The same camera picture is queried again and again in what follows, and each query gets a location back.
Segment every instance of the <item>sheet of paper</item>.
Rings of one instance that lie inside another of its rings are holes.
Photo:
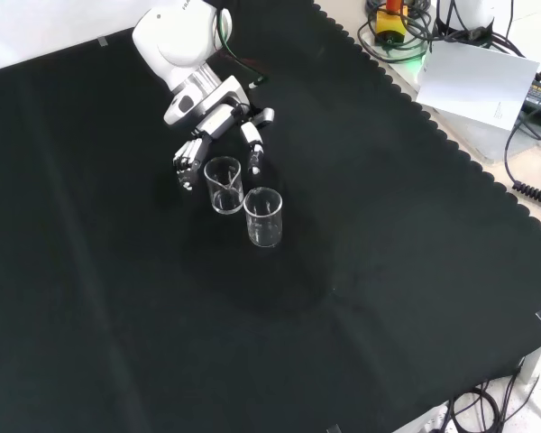
[[[510,131],[539,64],[461,43],[435,42],[417,102]]]

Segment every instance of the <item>white device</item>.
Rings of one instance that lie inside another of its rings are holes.
[[[258,130],[274,120],[270,108],[253,115],[238,80],[231,76],[221,81],[206,63],[222,48],[219,30],[226,41],[233,29],[226,9],[220,12],[220,29],[218,21],[218,11],[202,0],[174,0],[170,6],[152,8],[133,32],[136,48],[175,95],[164,121],[173,125],[188,115],[199,121],[192,140],[173,160],[180,184],[188,190],[197,180],[210,143],[234,124],[243,124],[243,139],[251,152],[248,170],[258,175],[263,155]]]
[[[492,23],[495,17],[495,4],[493,0],[455,0],[457,5],[457,11],[461,16],[461,20],[457,17],[457,14],[451,12],[451,20],[449,27],[455,30],[463,30],[464,26],[468,29],[476,29],[477,27],[488,27]],[[450,1],[443,1],[437,11],[437,18],[442,23],[447,22],[449,16],[449,9],[451,7]]]

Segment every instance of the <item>robotic hand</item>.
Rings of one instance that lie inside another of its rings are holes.
[[[227,38],[232,32],[231,16],[224,9],[220,17],[221,33]],[[192,115],[200,122],[173,160],[179,182],[188,190],[197,181],[210,143],[235,124],[242,124],[250,151],[248,170],[260,174],[259,130],[274,120],[270,108],[255,115],[238,80],[231,76],[221,81],[206,63],[222,48],[217,21],[216,9],[202,0],[174,0],[171,6],[152,8],[133,32],[136,48],[175,95],[164,121],[173,125]]]

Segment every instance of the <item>green cable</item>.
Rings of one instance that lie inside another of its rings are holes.
[[[262,75],[258,70],[256,70],[255,68],[251,68],[250,66],[245,65],[244,63],[242,63],[241,60],[236,56],[236,54],[234,54],[233,51],[230,49],[230,47],[228,46],[228,43],[226,43],[228,38],[223,33],[223,31],[224,31],[223,15],[222,15],[222,13],[220,11],[218,13],[218,21],[216,23],[216,27],[217,27],[217,29],[219,31],[219,39],[221,40],[221,43],[224,45],[225,50],[227,50],[228,53],[231,56],[233,56],[234,60],[236,60],[236,62],[239,65],[241,65],[243,68],[248,69],[250,72],[253,72],[253,73],[257,74],[259,76],[259,79],[257,80],[258,82],[261,82],[261,81],[265,80],[266,77],[264,75]]]

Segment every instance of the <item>black cloth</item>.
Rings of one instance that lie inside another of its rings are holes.
[[[1,433],[391,432],[541,345],[536,220],[309,1],[235,17],[272,250],[177,188],[130,32],[0,71]]]

